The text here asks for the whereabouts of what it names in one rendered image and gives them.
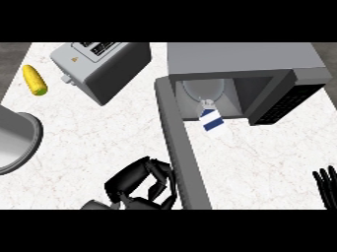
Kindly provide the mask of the dark grey microwave door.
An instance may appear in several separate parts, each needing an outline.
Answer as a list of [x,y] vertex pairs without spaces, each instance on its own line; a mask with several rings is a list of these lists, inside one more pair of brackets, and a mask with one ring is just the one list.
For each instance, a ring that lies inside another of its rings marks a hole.
[[155,80],[154,89],[167,151],[177,179],[182,206],[185,210],[210,210],[211,201],[167,77],[161,77]]

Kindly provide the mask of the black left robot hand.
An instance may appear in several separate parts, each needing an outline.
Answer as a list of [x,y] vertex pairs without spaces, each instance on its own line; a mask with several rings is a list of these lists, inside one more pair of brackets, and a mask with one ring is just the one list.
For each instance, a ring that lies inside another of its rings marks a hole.
[[[148,189],[148,198],[133,197],[130,193],[149,175],[154,176],[155,183]],[[171,195],[157,204],[154,200],[166,188],[170,188]],[[124,203],[127,210],[170,210],[177,199],[176,174],[170,164],[157,158],[140,158],[106,181],[105,191],[111,202]]]

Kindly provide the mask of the grey microwave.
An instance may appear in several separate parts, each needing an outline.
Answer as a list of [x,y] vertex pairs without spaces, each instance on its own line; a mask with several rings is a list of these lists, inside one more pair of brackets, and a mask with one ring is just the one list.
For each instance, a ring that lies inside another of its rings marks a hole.
[[225,119],[272,125],[331,80],[308,42],[170,42],[167,67],[186,121],[208,99]]

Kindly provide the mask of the large grey metal pot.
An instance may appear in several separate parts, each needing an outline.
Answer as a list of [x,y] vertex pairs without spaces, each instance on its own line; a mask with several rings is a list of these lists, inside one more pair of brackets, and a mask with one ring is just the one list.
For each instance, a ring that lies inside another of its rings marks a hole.
[[32,158],[43,141],[43,123],[31,113],[13,112],[0,104],[0,175],[13,172]]

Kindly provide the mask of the blue striped white milk carton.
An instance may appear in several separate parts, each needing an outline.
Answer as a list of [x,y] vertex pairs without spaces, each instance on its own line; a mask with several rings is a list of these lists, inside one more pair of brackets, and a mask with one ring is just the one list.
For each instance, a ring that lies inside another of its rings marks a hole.
[[225,132],[225,123],[214,102],[210,99],[203,99],[200,102],[198,116],[207,134],[213,138],[219,138]]

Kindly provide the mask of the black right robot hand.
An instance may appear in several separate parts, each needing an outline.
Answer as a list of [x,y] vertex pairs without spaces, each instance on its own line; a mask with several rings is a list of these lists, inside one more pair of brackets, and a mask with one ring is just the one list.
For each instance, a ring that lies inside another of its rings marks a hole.
[[337,210],[337,171],[333,166],[312,172],[318,193],[327,210]]

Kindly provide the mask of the yellow corn cob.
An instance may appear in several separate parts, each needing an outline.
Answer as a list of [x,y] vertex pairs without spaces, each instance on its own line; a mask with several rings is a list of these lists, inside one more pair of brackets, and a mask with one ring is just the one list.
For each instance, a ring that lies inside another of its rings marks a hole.
[[34,95],[44,95],[47,93],[47,85],[44,83],[40,72],[31,65],[23,66],[23,78]]

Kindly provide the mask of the grey toaster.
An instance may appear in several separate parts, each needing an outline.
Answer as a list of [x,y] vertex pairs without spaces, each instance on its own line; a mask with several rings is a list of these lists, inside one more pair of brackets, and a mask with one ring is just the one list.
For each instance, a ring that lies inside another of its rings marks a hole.
[[151,61],[148,42],[66,42],[50,53],[62,82],[103,106]]

